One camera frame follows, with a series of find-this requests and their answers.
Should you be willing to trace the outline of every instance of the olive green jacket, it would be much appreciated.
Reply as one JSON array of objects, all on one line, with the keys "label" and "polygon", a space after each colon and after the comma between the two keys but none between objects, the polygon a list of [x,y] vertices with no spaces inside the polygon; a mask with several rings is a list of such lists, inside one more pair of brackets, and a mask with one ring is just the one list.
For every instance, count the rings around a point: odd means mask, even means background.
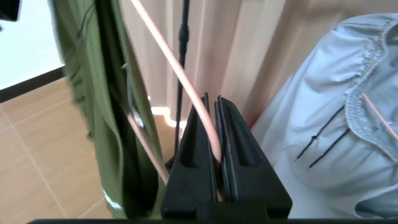
[{"label": "olive green jacket", "polygon": [[161,157],[139,66],[115,0],[52,0],[57,36],[75,104],[95,144],[101,184],[114,218],[160,218],[164,184],[120,106],[135,110]]}]

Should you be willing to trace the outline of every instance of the white wall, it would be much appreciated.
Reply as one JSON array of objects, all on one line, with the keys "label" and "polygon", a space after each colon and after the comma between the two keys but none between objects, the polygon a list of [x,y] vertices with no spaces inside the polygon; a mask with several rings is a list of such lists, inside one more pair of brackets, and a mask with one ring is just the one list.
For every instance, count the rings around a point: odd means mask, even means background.
[{"label": "white wall", "polygon": [[47,0],[22,0],[19,20],[0,25],[0,90],[63,65]]}]

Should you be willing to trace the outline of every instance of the curtain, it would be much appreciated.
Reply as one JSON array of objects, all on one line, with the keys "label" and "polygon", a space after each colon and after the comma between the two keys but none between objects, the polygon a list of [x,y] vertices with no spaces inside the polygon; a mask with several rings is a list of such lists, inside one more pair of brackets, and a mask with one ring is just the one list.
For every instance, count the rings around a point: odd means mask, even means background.
[{"label": "curtain", "polygon": [[[178,58],[183,0],[141,1]],[[121,7],[152,112],[163,114],[173,126],[177,77],[131,1],[121,0]],[[207,91],[210,102],[218,95],[231,100],[252,125],[334,25],[361,14],[397,10],[396,0],[191,0],[185,71],[199,95]],[[184,93],[183,120],[190,107]]]}]

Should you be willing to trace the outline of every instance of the tiled floor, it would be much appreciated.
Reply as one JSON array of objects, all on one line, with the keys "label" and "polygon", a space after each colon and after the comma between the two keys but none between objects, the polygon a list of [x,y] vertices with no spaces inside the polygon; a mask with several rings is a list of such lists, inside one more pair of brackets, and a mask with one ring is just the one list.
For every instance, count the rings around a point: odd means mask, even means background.
[{"label": "tiled floor", "polygon": [[[155,116],[165,160],[174,128]],[[0,104],[0,223],[111,218],[93,145],[64,79]]]}]

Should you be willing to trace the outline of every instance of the black pole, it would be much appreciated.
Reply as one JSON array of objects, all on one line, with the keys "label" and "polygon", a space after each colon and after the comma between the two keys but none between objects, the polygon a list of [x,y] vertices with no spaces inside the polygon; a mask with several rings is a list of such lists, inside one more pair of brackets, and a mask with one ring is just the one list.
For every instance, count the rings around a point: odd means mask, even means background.
[{"label": "black pole", "polygon": [[[189,41],[188,13],[189,13],[189,0],[184,0],[182,7],[182,23],[180,31],[178,33],[178,40],[180,41],[179,61],[182,68],[185,68],[185,55],[187,54],[187,44]],[[181,121],[181,107],[182,107],[182,90],[183,90],[182,84],[179,80],[177,87],[177,114],[176,114],[177,125],[175,127],[174,157],[178,150],[178,140],[179,140],[180,121]],[[174,157],[171,158],[171,160],[168,161],[168,163],[166,164],[168,169],[171,169],[171,167],[173,166]]]}]

